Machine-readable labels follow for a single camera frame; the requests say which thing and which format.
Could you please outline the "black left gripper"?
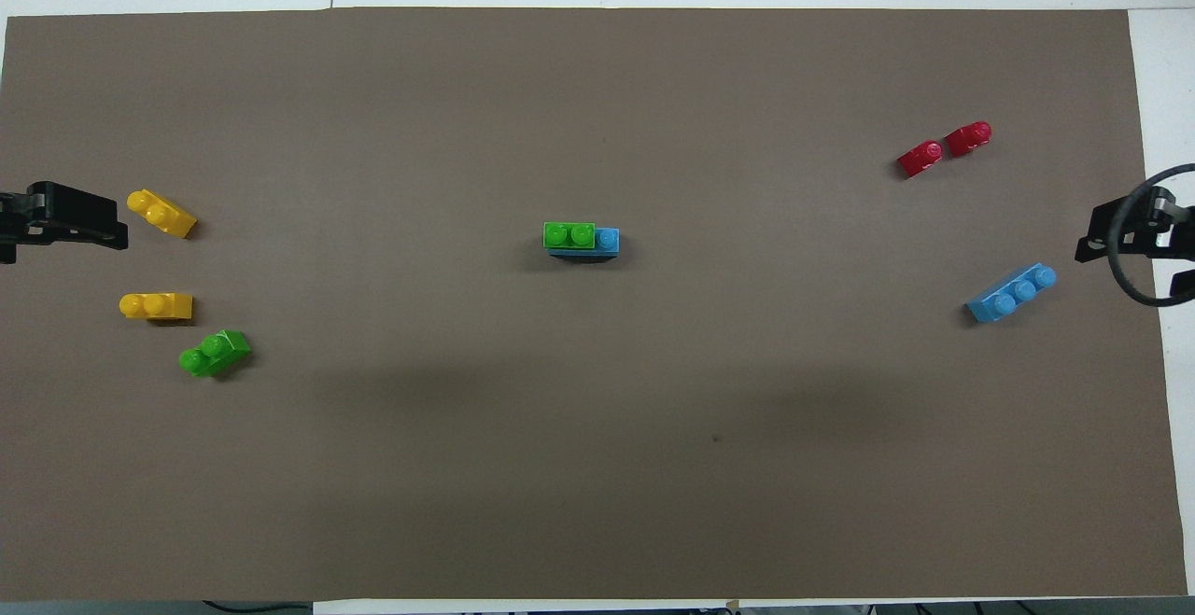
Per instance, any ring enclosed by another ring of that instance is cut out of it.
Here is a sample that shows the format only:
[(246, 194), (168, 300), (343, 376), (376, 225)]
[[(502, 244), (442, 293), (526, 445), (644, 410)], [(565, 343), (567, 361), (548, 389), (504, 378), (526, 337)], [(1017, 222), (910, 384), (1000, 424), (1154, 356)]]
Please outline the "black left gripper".
[(1, 193), (1, 263), (17, 262), (18, 245), (91, 244), (108, 250), (128, 248), (128, 227), (120, 222), (115, 199), (35, 182), (27, 193)]

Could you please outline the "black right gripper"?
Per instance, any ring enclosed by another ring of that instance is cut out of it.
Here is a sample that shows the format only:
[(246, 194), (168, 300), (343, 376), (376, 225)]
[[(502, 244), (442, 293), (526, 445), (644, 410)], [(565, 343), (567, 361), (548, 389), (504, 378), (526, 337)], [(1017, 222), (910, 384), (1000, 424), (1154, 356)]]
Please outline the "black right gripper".
[[(1165, 187), (1151, 187), (1128, 208), (1119, 233), (1113, 235), (1114, 216), (1128, 197), (1111, 199), (1093, 207), (1087, 235), (1076, 242), (1076, 262), (1093, 262), (1108, 256), (1109, 241), (1119, 241), (1119, 253), (1144, 256), (1150, 259), (1194, 262), (1194, 207), (1178, 207), (1173, 192)], [(1168, 245), (1160, 244), (1166, 235)], [(1171, 276), (1168, 301), (1191, 301), (1194, 270)]]

